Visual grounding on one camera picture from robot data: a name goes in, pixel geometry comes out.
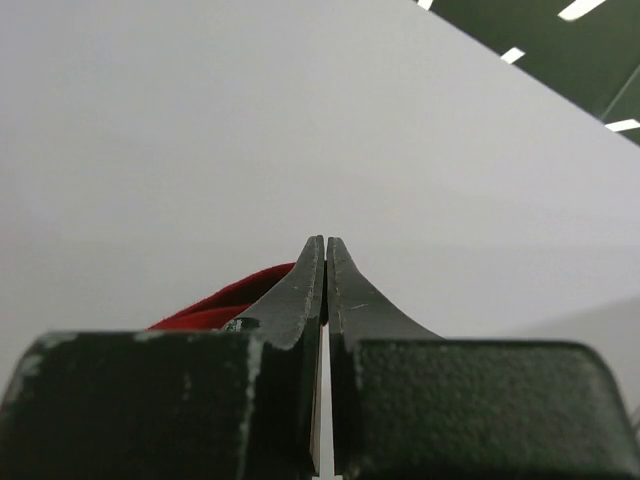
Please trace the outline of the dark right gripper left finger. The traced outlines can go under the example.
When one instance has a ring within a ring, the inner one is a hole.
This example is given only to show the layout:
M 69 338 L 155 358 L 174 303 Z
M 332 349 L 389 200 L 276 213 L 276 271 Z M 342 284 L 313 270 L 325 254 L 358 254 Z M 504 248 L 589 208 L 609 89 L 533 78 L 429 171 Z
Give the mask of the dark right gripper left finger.
M 219 330 L 57 331 L 1 403 L 5 479 L 309 479 L 324 242 Z

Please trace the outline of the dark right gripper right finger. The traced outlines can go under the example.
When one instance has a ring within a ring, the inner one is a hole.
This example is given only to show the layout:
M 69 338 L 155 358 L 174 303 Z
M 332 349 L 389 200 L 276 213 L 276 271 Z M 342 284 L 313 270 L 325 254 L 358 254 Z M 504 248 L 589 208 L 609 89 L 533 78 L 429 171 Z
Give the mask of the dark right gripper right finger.
M 635 479 L 639 445 L 592 348 L 446 339 L 330 238 L 334 465 L 346 479 Z

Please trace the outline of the dark red t-shirt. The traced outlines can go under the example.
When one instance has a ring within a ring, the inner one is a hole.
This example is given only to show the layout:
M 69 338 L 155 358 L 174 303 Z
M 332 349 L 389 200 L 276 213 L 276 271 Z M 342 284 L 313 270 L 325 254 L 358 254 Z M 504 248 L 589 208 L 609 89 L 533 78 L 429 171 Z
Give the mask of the dark red t-shirt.
M 294 267 L 279 264 L 255 272 L 151 325 L 148 330 L 221 330 L 256 303 Z

